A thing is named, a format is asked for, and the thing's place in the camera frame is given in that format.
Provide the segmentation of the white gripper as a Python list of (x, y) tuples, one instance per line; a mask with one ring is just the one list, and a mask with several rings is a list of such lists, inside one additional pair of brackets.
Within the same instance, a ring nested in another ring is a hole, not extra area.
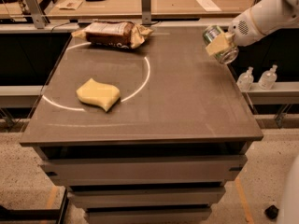
[(264, 37), (264, 34), (255, 23), (250, 8), (232, 20), (228, 32), (218, 35), (206, 35), (208, 41), (206, 52), (209, 56), (214, 56), (229, 49), (232, 46), (232, 37), (234, 37), (235, 44), (240, 47), (252, 45)]

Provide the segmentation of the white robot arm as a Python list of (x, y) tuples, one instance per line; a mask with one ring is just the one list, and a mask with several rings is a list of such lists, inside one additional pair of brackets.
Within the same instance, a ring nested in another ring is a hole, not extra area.
[(249, 46), (265, 36), (298, 21), (299, 0), (261, 0), (232, 20), (225, 33), (220, 30), (206, 45), (206, 52), (219, 52)]

